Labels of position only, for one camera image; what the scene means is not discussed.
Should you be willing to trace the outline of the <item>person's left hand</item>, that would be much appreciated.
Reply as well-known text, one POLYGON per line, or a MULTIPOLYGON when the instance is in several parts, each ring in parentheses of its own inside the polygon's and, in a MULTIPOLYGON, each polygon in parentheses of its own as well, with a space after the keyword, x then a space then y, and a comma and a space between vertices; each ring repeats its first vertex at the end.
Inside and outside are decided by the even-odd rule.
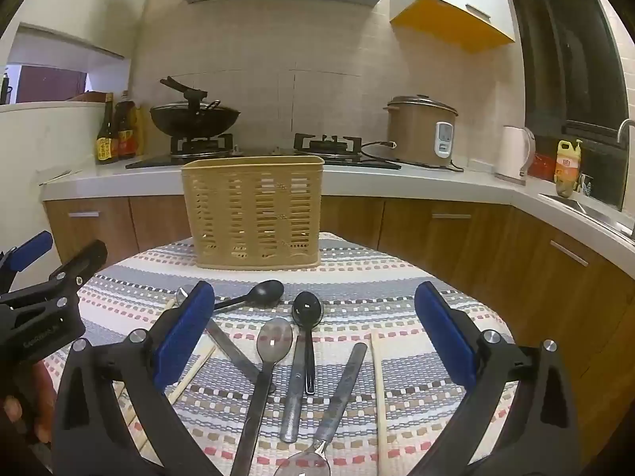
MULTIPOLYGON (((35 392, 35 435, 42 444, 48 444, 52 439, 56 391, 50 373, 43 361, 39 361, 32 368, 32 387, 35 392)), ((13 395, 7 395, 2 401, 3 409, 8 418, 17 423, 23 415, 21 401, 13 395)))

